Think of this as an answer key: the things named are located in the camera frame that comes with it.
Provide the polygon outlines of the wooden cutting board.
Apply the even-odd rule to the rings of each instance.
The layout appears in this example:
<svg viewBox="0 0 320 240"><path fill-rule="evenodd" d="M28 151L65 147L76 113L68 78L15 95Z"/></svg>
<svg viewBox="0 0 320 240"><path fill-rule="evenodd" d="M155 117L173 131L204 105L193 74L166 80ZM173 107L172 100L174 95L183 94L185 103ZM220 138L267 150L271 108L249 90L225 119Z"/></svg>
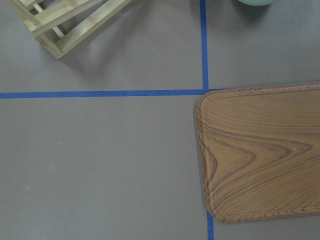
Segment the wooden cutting board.
<svg viewBox="0 0 320 240"><path fill-rule="evenodd" d="M208 212L223 223L320 212L320 84L217 90L197 105Z"/></svg>

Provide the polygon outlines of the wooden dish rack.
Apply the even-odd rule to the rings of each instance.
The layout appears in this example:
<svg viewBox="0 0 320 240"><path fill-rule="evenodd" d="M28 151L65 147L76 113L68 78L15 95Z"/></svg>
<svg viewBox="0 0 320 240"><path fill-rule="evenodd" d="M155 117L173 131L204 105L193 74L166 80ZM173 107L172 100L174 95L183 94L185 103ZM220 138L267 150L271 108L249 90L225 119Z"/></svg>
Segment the wooden dish rack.
<svg viewBox="0 0 320 240"><path fill-rule="evenodd" d="M130 0L9 0L23 24L61 59L120 12Z"/></svg>

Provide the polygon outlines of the green ceramic bowl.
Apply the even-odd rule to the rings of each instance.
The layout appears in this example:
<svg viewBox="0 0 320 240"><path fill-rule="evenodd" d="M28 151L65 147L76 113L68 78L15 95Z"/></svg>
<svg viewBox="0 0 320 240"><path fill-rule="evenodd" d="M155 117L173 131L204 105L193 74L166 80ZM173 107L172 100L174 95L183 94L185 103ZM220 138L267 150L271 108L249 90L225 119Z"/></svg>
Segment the green ceramic bowl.
<svg viewBox="0 0 320 240"><path fill-rule="evenodd" d="M254 7L268 6L276 1L277 0L238 0L238 2L240 3L243 3L248 6L254 6Z"/></svg>

